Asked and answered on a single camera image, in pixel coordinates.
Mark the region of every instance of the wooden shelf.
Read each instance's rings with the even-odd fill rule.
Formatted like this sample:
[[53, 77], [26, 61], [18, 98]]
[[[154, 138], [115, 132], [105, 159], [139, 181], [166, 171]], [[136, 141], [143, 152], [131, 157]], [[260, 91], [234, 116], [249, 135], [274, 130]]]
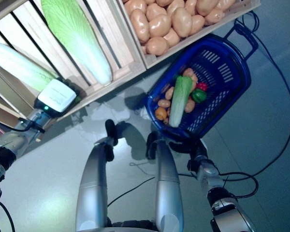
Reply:
[[[107, 86], [100, 85], [54, 37], [45, 23], [40, 0], [0, 1], [0, 43], [10, 44], [42, 67], [57, 71], [86, 93], [82, 101], [64, 117], [260, 5], [260, 0], [238, 0], [226, 12], [222, 21], [203, 28], [172, 47], [165, 55], [156, 57], [143, 54], [122, 0], [87, 0], [88, 6], [82, 0], [77, 2], [91, 24], [113, 71], [113, 81]], [[1, 117], [4, 123], [14, 125], [15, 118], [26, 117], [32, 111], [37, 95], [37, 91], [0, 67], [0, 113], [9, 115]]]

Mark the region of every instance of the blue plastic basket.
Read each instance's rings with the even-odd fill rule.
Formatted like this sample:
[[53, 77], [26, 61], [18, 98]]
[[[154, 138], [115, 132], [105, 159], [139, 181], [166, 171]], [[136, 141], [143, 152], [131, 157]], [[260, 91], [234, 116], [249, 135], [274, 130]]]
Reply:
[[[245, 36], [252, 46], [246, 57], [227, 40], [234, 30]], [[235, 25], [224, 38], [209, 34], [187, 47], [146, 97], [145, 106], [155, 126], [176, 141], [191, 138], [191, 135], [203, 137], [250, 86], [246, 60], [257, 48], [256, 40], [240, 25]], [[196, 104], [191, 113], [184, 113], [179, 127], [172, 128], [155, 118], [155, 110], [157, 102], [164, 99], [165, 92], [187, 68], [194, 70], [199, 82], [208, 84], [207, 99]]]

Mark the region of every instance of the floor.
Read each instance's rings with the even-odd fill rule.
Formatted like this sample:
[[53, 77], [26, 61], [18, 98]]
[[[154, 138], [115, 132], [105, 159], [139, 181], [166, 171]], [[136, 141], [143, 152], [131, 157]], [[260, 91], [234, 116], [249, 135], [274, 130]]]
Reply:
[[[290, 1], [262, 1], [257, 34], [265, 42], [290, 85]], [[224, 35], [231, 24], [216, 31]], [[233, 37], [240, 49], [247, 44]], [[76, 199], [82, 171], [93, 143], [106, 135], [104, 121], [111, 118], [120, 136], [115, 159], [107, 164], [108, 198], [138, 185], [155, 173], [154, 162], [145, 159], [145, 139], [153, 125], [142, 106], [145, 93], [158, 80], [171, 57], [58, 122], [15, 162], [0, 184], [1, 201], [8, 207], [17, 231], [74, 231]], [[223, 118], [204, 136], [210, 158], [222, 172], [255, 173], [282, 149], [290, 131], [290, 99], [273, 65], [259, 49], [249, 60], [252, 84]], [[187, 155], [174, 153], [180, 173], [187, 173]], [[211, 231], [210, 207], [200, 184], [180, 177], [184, 205], [185, 232]], [[290, 232], [290, 143], [283, 156], [258, 175], [260, 189], [240, 205], [258, 231]], [[245, 194], [253, 183], [226, 185], [234, 194]], [[109, 208], [112, 221], [152, 219], [154, 181], [147, 182]], [[0, 228], [10, 231], [8, 219], [0, 209]]]

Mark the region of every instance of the toy vegetable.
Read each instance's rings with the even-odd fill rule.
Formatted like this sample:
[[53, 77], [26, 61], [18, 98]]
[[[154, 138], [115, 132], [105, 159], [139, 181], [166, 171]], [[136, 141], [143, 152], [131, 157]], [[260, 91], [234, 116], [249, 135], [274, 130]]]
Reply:
[[206, 99], [207, 94], [203, 90], [197, 88], [191, 93], [191, 97], [196, 103], [201, 103]]

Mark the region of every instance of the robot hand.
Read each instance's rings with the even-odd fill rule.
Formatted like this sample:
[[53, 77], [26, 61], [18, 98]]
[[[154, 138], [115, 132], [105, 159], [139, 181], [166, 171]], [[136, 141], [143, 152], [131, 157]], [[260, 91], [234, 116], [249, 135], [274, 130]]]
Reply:
[[20, 119], [15, 130], [0, 137], [0, 182], [13, 162], [23, 156], [28, 146], [44, 133], [46, 125], [52, 119], [62, 116], [75, 99], [75, 91], [57, 79], [46, 86], [37, 97], [35, 109], [28, 120]]
[[200, 139], [188, 144], [170, 143], [178, 152], [190, 153], [188, 170], [197, 174], [202, 189], [207, 195], [214, 218], [211, 220], [213, 232], [255, 232], [251, 220], [240, 207], [238, 201], [224, 188], [219, 171], [208, 158], [207, 150]]

